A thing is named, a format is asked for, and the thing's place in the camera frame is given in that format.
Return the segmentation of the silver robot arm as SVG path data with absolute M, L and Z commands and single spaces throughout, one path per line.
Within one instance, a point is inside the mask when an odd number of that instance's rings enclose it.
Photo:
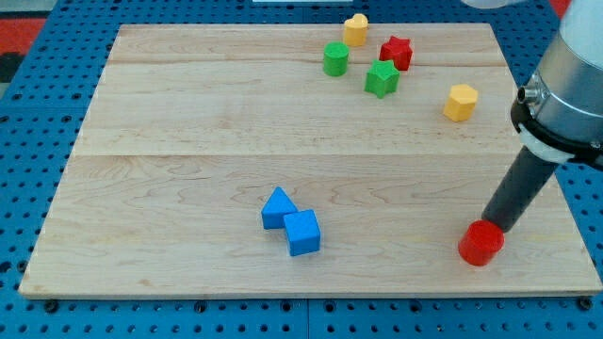
M 602 169 L 602 0 L 574 0 L 511 112 L 538 158 Z

